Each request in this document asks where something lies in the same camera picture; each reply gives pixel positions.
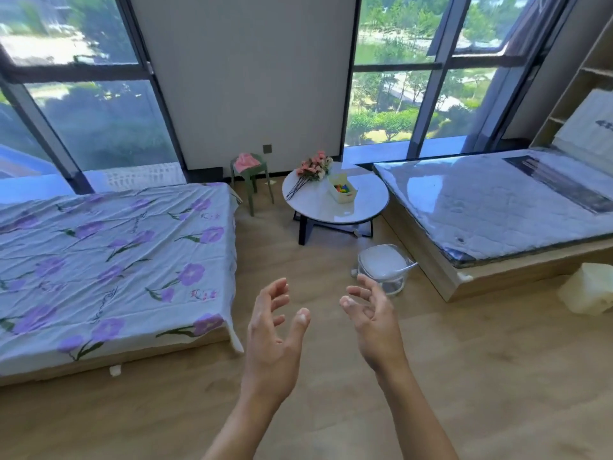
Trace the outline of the person's right hand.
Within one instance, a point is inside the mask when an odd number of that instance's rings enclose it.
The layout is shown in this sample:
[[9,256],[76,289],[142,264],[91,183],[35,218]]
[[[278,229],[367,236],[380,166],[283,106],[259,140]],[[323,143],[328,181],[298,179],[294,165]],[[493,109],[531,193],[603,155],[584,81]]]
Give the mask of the person's right hand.
[[357,275],[359,285],[348,286],[347,295],[367,307],[367,323],[353,323],[359,351],[377,376],[390,378],[408,370],[397,314],[381,286]]

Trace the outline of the grey curtain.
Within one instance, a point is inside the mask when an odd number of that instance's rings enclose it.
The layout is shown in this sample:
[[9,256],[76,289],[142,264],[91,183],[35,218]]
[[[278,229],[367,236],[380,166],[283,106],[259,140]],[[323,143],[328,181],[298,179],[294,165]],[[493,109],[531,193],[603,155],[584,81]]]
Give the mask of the grey curtain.
[[528,0],[505,39],[502,63],[478,108],[462,153],[490,151],[517,108],[524,84],[570,0]]

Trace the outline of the green plastic stool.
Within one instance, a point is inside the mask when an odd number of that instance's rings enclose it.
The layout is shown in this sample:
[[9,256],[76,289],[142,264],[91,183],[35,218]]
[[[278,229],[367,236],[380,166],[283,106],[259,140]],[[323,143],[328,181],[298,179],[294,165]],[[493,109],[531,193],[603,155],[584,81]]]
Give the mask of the green plastic stool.
[[264,160],[264,158],[262,156],[259,156],[257,154],[254,154],[257,159],[259,159],[259,161],[261,161],[261,166],[259,167],[255,167],[253,169],[238,173],[234,170],[234,167],[232,165],[232,163],[234,162],[235,159],[233,159],[231,161],[231,185],[232,188],[235,187],[235,178],[237,175],[241,176],[243,178],[243,180],[246,183],[246,192],[247,192],[247,198],[248,198],[248,206],[249,206],[249,214],[251,217],[254,217],[254,202],[253,202],[253,194],[257,193],[257,183],[256,183],[256,178],[258,175],[260,174],[264,174],[265,175],[265,179],[268,185],[268,189],[269,189],[269,193],[270,193],[270,198],[272,203],[275,202],[274,200],[274,195],[273,195],[273,191],[272,191],[272,181],[271,181],[271,177],[269,174],[269,170],[267,167],[267,163]]

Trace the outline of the wooden shelf unit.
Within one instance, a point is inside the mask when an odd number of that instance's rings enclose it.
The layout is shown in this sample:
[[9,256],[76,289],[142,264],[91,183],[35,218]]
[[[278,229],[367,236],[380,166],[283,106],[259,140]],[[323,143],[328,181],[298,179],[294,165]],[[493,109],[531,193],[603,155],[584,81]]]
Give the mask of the wooden shelf unit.
[[594,89],[613,91],[613,16],[594,41],[577,72],[531,143],[553,148],[555,134]]

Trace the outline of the white packaged bedding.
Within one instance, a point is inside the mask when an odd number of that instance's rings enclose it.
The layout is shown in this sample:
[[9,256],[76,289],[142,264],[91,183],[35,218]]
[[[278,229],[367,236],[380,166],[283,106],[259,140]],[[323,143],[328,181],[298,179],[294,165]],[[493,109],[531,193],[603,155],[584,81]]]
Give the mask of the white packaged bedding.
[[555,134],[552,145],[592,165],[613,163],[613,91],[592,90]]

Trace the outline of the white plastic container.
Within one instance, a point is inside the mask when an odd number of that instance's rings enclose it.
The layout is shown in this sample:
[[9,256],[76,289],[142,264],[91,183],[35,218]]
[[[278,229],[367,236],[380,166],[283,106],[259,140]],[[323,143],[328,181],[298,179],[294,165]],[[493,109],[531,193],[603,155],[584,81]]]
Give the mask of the white plastic container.
[[613,308],[613,265],[583,263],[557,295],[574,314],[601,315]]

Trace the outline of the wooden bed base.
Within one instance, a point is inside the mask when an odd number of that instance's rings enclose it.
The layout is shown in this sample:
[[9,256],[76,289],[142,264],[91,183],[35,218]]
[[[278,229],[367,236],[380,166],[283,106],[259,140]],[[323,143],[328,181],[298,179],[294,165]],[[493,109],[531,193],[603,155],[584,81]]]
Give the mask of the wooden bed base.
[[235,332],[230,331],[227,326],[221,326],[211,332],[208,332],[203,336],[196,338],[191,343],[176,343],[173,345],[166,345],[161,347],[150,347],[146,349],[128,351],[115,355],[86,359],[77,363],[53,366],[33,372],[20,373],[11,376],[1,376],[0,387],[9,387],[24,383],[45,381],[50,379],[56,379],[59,377],[66,377],[76,373],[93,371],[102,368],[110,368],[114,365],[131,363],[150,357],[167,355],[170,353],[176,353],[188,349],[204,347],[206,345],[220,343],[223,341],[232,341],[231,339],[233,337],[235,337]]

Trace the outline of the purple floral bed sheet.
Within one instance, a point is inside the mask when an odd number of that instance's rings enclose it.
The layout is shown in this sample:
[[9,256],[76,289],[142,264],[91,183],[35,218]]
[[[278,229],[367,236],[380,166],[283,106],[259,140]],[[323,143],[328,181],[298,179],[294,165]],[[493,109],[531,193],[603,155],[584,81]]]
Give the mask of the purple floral bed sheet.
[[225,183],[0,203],[0,377],[235,332],[240,204]]

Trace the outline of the person's left hand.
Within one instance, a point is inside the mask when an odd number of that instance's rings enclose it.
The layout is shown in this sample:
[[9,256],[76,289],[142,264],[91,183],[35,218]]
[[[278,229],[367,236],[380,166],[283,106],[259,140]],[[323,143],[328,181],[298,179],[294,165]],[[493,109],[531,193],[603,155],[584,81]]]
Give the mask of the person's left hand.
[[286,278],[273,281],[257,296],[248,325],[241,388],[295,388],[302,353],[294,354],[286,348],[287,336],[281,339],[276,331],[286,318],[284,315],[273,314],[289,302],[289,285]]

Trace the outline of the person's left forearm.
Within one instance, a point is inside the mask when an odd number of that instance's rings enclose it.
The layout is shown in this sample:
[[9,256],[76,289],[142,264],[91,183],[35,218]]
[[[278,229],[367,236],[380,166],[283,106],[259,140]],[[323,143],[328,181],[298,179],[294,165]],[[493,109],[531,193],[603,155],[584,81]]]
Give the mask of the person's left forearm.
[[293,389],[242,387],[236,406],[202,460],[253,460],[273,417]]

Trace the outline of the clear plastic stool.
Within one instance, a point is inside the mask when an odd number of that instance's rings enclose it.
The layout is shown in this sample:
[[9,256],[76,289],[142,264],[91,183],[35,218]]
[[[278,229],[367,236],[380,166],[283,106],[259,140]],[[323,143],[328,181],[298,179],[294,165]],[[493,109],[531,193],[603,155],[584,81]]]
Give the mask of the clear plastic stool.
[[409,271],[417,265],[395,245],[375,245],[358,254],[357,267],[351,275],[354,278],[358,274],[366,275],[375,280],[386,295],[397,295],[403,291]]

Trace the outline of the person's right forearm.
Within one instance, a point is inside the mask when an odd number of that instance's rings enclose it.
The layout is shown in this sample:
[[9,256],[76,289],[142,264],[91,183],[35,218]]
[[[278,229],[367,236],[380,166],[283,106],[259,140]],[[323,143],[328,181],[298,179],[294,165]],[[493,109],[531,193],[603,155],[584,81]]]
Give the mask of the person's right forearm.
[[460,460],[408,363],[380,367],[375,373],[392,413],[403,460]]

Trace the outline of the plastic wrapped grey mattress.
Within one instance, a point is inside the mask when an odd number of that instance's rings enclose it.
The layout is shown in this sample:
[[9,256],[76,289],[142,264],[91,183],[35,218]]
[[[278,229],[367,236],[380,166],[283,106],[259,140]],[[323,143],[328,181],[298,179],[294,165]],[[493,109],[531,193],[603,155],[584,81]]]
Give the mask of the plastic wrapped grey mattress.
[[561,151],[379,162],[373,170],[458,269],[613,239],[613,175]]

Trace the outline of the wooden bed platform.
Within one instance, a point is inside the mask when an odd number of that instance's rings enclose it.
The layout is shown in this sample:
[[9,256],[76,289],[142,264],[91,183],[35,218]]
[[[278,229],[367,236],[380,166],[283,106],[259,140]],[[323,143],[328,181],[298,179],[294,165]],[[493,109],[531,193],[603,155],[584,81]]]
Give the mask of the wooden bed platform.
[[389,197],[383,218],[447,303],[571,275],[583,263],[613,264],[613,237],[608,237],[459,269],[429,240],[398,198]]

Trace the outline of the large dark framed window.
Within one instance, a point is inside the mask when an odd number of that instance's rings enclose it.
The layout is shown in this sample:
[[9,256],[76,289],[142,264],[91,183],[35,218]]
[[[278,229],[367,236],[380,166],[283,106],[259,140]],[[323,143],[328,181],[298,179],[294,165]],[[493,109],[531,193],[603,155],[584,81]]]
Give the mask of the large dark framed window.
[[463,154],[527,2],[357,0],[343,161]]
[[185,183],[130,0],[0,0],[0,202]]

